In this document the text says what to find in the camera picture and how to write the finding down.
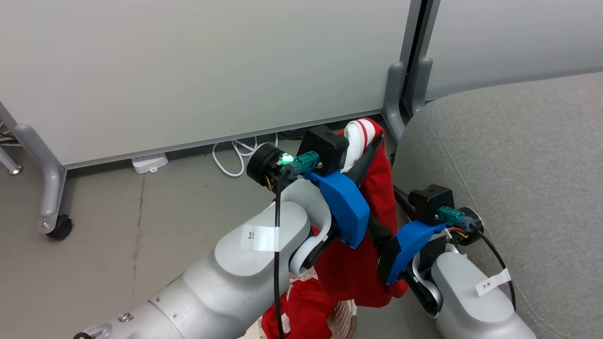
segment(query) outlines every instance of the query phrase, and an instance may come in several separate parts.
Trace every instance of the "whiteboard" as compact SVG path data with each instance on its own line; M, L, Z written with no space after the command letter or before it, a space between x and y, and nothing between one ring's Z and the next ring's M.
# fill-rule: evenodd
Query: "whiteboard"
M410 0L4 0L0 101L64 164L380 109Z
M427 100L495 84L603 71L600 0L441 1Z

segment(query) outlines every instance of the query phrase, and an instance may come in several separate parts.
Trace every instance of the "green light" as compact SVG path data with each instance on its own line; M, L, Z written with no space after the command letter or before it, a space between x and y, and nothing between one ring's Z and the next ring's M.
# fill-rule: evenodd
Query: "green light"
M295 157L289 153L284 153L283 156L280 157L280 163L283 165L293 162L293 160L295 160Z

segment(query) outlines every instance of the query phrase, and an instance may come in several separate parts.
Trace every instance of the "screw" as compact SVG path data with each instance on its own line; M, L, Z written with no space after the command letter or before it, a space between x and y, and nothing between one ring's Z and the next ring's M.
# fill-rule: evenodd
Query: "screw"
M117 318L117 320L119 320L120 322L123 322L123 323L129 322L132 319L134 319L134 316L131 315L130 313L124 313Z

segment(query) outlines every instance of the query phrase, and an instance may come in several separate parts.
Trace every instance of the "wicker basket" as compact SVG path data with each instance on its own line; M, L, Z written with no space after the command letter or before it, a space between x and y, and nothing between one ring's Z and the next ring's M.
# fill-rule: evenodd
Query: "wicker basket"
M289 281L293 283L296 280L308 280L311 278L318 278L314 269L311 269L299 279L293 275L290 275ZM356 304L354 303L354 300L336 302L335 306L333 307L333 313L331 313L327 319L327 324L331 330L331 333L333 333L331 337L332 339L352 338L352 336L354 336L354 332L356 332ZM267 339L268 337L262 330L261 318L257 321L257 325L259 327L260 339Z

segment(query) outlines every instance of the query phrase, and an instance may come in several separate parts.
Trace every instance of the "gray sofa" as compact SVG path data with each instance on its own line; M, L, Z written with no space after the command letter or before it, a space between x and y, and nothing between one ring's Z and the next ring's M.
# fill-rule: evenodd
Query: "gray sofa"
M603 73L428 104L402 135L394 183L451 188L478 212L538 338L603 338ZM483 241L463 250L501 271Z

